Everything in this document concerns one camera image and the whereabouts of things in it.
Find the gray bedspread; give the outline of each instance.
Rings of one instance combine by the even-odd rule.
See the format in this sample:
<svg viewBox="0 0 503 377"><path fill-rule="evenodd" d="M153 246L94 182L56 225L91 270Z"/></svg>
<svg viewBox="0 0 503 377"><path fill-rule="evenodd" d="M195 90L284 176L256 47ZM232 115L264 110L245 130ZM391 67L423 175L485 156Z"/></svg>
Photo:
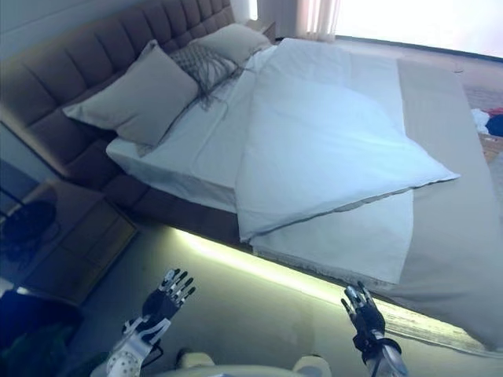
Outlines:
<svg viewBox="0 0 503 377"><path fill-rule="evenodd" d="M414 192L399 285L382 291L503 347L503 237L489 169L454 73L399 61L407 135L461 178Z"/></svg>

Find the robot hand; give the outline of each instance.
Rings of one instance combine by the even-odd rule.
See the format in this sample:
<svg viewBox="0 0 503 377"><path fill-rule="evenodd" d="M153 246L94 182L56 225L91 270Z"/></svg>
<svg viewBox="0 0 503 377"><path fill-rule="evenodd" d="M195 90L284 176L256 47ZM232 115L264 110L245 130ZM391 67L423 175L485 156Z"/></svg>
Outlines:
<svg viewBox="0 0 503 377"><path fill-rule="evenodd" d="M169 270L160 286L145 300L141 310L143 317L171 320L196 291L195 287L191 287L194 281L192 277L184 281L187 275L186 271L180 273L180 269Z"/></svg>
<svg viewBox="0 0 503 377"><path fill-rule="evenodd" d="M160 339L170 327L173 316L196 291L193 281L187 272L169 270L160 286L145 300L141 316L124 324L122 339L114 346L107 361L91 376L138 377L141 365L152 349L157 347L160 350Z"/></svg>
<svg viewBox="0 0 503 377"><path fill-rule="evenodd" d="M400 356L402 349L396 341L384 337L386 323L372 295L361 281L358 281L358 286L361 293L351 285L344 291L351 306L344 299L341 302L356 328L353 343L362 352L363 362L371 367L372 377L378 375L378 370L385 371L385 374L379 375L409 375Z"/></svg>

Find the beige pillow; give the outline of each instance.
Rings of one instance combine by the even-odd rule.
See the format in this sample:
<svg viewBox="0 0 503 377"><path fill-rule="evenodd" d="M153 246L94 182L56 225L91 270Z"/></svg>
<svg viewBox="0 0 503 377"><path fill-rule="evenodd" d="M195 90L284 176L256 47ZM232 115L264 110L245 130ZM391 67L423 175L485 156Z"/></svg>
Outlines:
<svg viewBox="0 0 503 377"><path fill-rule="evenodd" d="M243 65L257 51L271 46L266 36L241 24L222 27L215 33L196 39L193 43L213 49L239 65Z"/></svg>
<svg viewBox="0 0 503 377"><path fill-rule="evenodd" d="M197 83L151 41L124 76L87 100L63 108L63 113L115 130L129 141L155 146L197 91Z"/></svg>

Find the bed frame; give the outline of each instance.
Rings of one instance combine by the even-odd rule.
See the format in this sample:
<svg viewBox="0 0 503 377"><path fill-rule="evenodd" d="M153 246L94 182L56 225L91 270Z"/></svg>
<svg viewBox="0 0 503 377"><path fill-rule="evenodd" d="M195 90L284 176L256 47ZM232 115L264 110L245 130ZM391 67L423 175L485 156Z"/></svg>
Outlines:
<svg viewBox="0 0 503 377"><path fill-rule="evenodd" d="M239 242L235 214L187 202L125 174L105 153L113 132L61 111L117 80L151 39L172 52L232 22L229 0L148 0L85 24L2 62L0 120L61 179L103 192L135 213L246 247Z"/></svg>

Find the upholstered headboard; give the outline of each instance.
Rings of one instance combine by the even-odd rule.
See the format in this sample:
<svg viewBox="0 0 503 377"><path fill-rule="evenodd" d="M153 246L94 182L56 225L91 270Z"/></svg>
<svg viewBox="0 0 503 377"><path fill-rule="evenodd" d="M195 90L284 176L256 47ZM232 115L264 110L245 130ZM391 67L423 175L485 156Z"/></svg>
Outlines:
<svg viewBox="0 0 503 377"><path fill-rule="evenodd" d="M1 63L0 120L62 177L101 189L122 173L105 154L114 134L61 108L118 79L149 40L170 52L232 22L229 0L148 0L79 27Z"/></svg>

